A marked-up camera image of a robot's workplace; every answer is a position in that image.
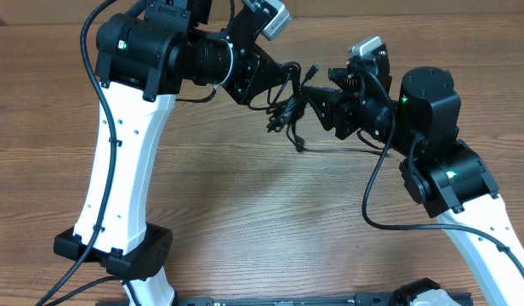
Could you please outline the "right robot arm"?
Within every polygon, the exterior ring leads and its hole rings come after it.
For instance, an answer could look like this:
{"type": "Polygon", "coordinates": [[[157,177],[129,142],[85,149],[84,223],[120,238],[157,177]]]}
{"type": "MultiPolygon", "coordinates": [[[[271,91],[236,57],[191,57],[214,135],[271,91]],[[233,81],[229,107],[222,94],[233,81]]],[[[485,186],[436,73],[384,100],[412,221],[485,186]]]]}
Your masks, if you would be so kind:
{"type": "Polygon", "coordinates": [[[325,129],[343,139],[362,130],[406,158],[404,185],[434,224],[391,225],[389,231],[441,230],[467,263],[487,303],[524,305],[524,248],[486,163],[459,139],[461,100],[449,71],[419,67],[390,100],[369,71],[332,69],[336,88],[304,93],[325,129]]]}

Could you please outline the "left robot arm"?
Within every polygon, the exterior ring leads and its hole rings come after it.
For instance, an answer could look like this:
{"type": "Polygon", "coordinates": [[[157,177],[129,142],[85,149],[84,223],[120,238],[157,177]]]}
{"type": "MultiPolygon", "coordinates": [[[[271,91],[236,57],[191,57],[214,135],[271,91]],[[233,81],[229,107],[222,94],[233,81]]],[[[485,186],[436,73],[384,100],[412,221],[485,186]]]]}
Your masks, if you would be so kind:
{"type": "Polygon", "coordinates": [[[98,30],[88,77],[100,122],[87,197],[54,252],[75,265],[96,262],[122,282],[131,305],[175,301],[164,263],[173,235],[146,220],[157,147],[181,84],[225,90],[240,105],[283,85],[284,69],[256,43],[276,39],[291,21],[276,0],[246,1],[226,28],[206,32],[209,1],[139,1],[98,30]]]}

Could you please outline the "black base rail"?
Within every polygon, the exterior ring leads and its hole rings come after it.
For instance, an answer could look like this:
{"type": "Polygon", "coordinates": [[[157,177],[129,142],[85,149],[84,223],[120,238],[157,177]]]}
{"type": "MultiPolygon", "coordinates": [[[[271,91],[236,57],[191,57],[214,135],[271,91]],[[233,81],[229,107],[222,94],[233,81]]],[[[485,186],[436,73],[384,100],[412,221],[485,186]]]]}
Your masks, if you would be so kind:
{"type": "Polygon", "coordinates": [[[392,292],[362,292],[339,297],[275,297],[215,299],[211,297],[177,297],[178,306],[370,306],[390,305],[392,292]]]}

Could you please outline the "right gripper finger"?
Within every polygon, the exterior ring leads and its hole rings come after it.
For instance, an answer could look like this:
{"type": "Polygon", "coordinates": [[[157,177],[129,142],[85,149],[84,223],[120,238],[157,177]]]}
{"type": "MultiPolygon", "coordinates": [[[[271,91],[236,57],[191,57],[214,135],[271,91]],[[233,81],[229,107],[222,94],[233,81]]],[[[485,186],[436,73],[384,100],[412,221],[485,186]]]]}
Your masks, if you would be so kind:
{"type": "Polygon", "coordinates": [[[350,132],[349,103],[351,96],[340,89],[304,86],[302,94],[326,131],[350,132]]]}
{"type": "Polygon", "coordinates": [[[354,75],[347,68],[329,68],[328,79],[343,91],[362,91],[364,89],[362,76],[354,75]]]}

